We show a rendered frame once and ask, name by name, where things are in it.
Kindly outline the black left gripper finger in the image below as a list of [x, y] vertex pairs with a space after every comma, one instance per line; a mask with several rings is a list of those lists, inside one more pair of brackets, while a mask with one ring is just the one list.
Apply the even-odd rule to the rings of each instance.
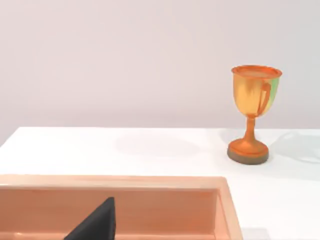
[[108, 197], [63, 240], [115, 240], [115, 198]]

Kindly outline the shallow salmon-coloured box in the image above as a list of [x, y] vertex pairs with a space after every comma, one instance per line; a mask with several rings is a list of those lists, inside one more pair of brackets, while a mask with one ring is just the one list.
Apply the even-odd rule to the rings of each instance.
[[63, 240], [107, 198], [115, 240], [244, 240], [224, 177], [0, 174], [0, 240]]

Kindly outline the gold trophy cup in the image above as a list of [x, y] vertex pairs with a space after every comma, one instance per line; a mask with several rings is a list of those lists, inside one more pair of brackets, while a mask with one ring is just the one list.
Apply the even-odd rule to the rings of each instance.
[[228, 157], [240, 164], [260, 165], [269, 158], [269, 148], [255, 137], [256, 118], [272, 106], [282, 72], [263, 65], [239, 65], [231, 69], [233, 98], [240, 113], [246, 117], [242, 138], [228, 144]]

